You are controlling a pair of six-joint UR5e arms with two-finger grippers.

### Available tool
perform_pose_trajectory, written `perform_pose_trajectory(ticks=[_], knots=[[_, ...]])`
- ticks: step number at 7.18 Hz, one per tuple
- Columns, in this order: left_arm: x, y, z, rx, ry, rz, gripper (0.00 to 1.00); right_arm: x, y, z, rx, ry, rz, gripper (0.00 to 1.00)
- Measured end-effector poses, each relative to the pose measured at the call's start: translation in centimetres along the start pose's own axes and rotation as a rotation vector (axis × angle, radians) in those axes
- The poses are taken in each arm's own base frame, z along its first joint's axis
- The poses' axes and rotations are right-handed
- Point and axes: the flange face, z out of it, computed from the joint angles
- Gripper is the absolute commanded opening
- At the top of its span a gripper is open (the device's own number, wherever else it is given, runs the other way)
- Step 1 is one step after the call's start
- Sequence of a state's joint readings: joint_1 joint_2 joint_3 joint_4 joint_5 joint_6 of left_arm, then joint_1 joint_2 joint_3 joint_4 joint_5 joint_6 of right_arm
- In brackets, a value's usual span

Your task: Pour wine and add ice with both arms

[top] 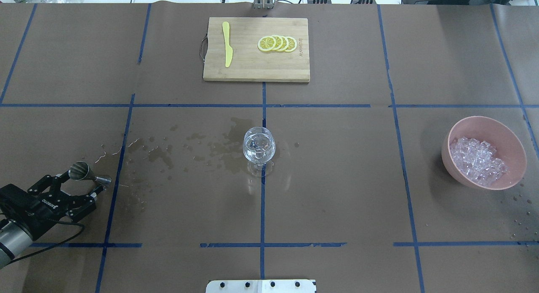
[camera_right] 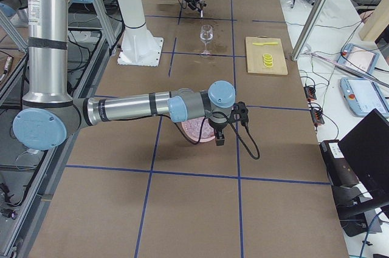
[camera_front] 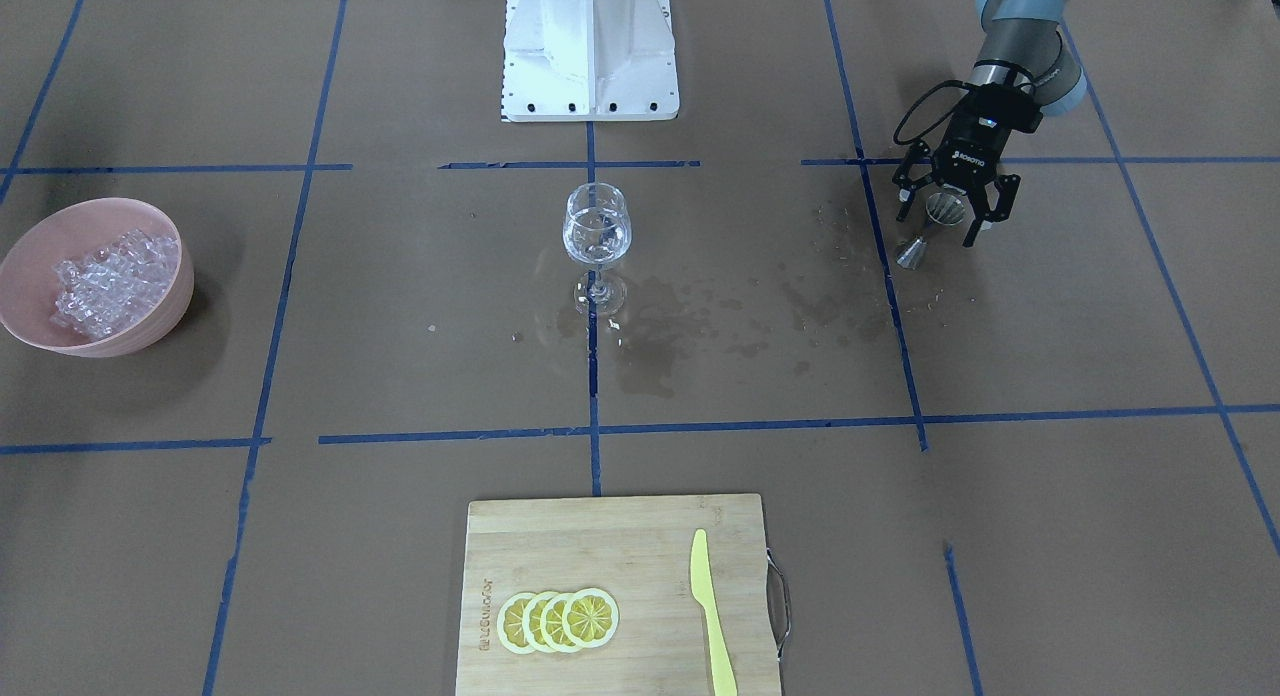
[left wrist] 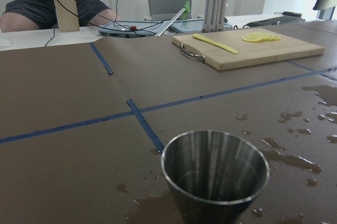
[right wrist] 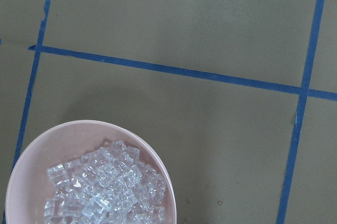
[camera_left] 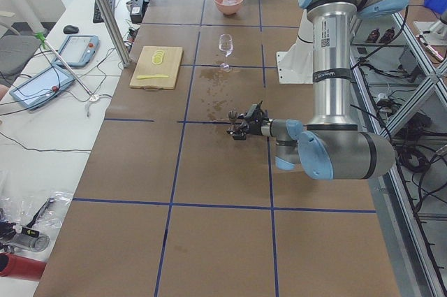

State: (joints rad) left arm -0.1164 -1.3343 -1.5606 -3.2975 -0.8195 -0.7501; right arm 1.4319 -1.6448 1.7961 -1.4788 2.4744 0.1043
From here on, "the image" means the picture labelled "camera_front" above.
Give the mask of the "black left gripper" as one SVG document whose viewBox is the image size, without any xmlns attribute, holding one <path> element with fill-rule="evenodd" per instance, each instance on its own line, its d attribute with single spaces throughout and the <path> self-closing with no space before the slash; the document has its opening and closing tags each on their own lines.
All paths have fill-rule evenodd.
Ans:
<svg viewBox="0 0 1280 696">
<path fill-rule="evenodd" d="M 1021 177 L 1000 175 L 998 162 L 1012 132 L 1033 134 L 1042 122 L 1036 104 L 1037 86 L 965 84 L 943 81 L 937 90 L 963 90 L 964 95 L 943 116 L 946 130 L 932 150 L 928 143 L 910 143 L 893 171 L 899 189 L 897 223 L 905 223 L 924 186 L 966 194 L 973 221 L 964 237 L 964 248 L 973 248 L 983 226 L 1005 223 L 1011 216 Z M 996 203 L 989 203 L 987 186 L 995 186 Z"/>
</svg>

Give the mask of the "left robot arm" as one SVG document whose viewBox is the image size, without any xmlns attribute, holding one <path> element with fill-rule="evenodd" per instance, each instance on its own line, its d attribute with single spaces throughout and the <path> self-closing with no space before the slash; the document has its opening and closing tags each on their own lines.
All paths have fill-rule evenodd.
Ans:
<svg viewBox="0 0 1280 696">
<path fill-rule="evenodd" d="M 910 216 L 919 191 L 931 189 L 922 225 L 897 251 L 901 267 L 918 266 L 932 226 L 969 217 L 963 244 L 970 248 L 984 228 L 1007 221 L 1021 186 L 1020 175 L 1000 166 L 1010 136 L 1034 134 L 1044 116 L 1082 104 L 1088 81 L 1064 40 L 1066 3 L 975 0 L 984 41 L 972 72 L 922 93 L 895 127 L 895 143 L 908 148 L 892 177 L 901 203 L 897 221 Z M 901 130 L 915 109 L 946 87 L 961 96 L 936 122 L 946 127 L 940 145 L 925 139 L 931 127 L 905 139 Z"/>
</svg>

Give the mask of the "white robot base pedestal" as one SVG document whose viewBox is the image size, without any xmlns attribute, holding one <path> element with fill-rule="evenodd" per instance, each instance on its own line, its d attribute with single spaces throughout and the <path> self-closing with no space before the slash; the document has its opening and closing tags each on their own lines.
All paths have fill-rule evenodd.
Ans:
<svg viewBox="0 0 1280 696">
<path fill-rule="evenodd" d="M 671 0 L 506 0 L 503 49 L 503 122 L 678 116 Z"/>
</svg>

